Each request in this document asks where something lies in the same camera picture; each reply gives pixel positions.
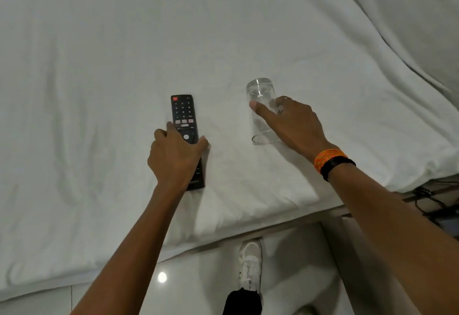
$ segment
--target bracelet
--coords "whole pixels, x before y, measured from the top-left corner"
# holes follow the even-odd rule
[[[340,149],[327,149],[318,154],[314,159],[314,167],[317,172],[322,175],[325,181],[328,182],[328,174],[336,166],[344,163],[350,163],[354,166],[355,163],[347,157]]]

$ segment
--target orange bracelet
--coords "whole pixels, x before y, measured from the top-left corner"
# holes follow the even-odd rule
[[[318,173],[320,173],[320,170],[322,170],[322,167],[327,161],[336,156],[343,156],[345,158],[348,158],[348,156],[344,154],[343,151],[340,149],[326,149],[321,151],[314,159],[314,167],[316,168]]]

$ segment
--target person's left arm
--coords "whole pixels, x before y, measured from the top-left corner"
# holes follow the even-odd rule
[[[171,122],[155,131],[148,165],[158,185],[144,213],[71,315],[133,315],[140,312],[164,237],[202,152],[202,137],[188,144]]]

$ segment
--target white tile floor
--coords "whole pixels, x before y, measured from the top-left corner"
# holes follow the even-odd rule
[[[220,315],[238,289],[240,242],[159,263],[141,314]],[[291,315],[313,303],[320,315],[353,315],[319,224],[263,237],[263,314]],[[167,281],[158,282],[164,272]],[[0,315],[70,312],[89,284],[64,287],[0,303]]]

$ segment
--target finger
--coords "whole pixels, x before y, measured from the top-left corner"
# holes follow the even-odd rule
[[[205,136],[201,136],[196,144],[196,148],[199,154],[202,154],[202,152],[206,150],[208,147],[209,141],[207,141],[207,138]]]
[[[166,137],[166,132],[163,129],[155,130],[155,140],[160,140]]]
[[[264,104],[256,101],[250,101],[249,106],[256,114],[263,118],[270,127],[272,127],[272,124],[278,117],[277,114],[275,114],[273,111],[270,111]]]
[[[175,128],[174,124],[172,124],[172,122],[168,122],[166,124],[166,130],[168,133],[170,132],[178,132],[177,129]]]
[[[288,96],[279,96],[276,98],[276,106],[284,106],[287,107],[290,103],[292,103],[294,100],[291,97]]]

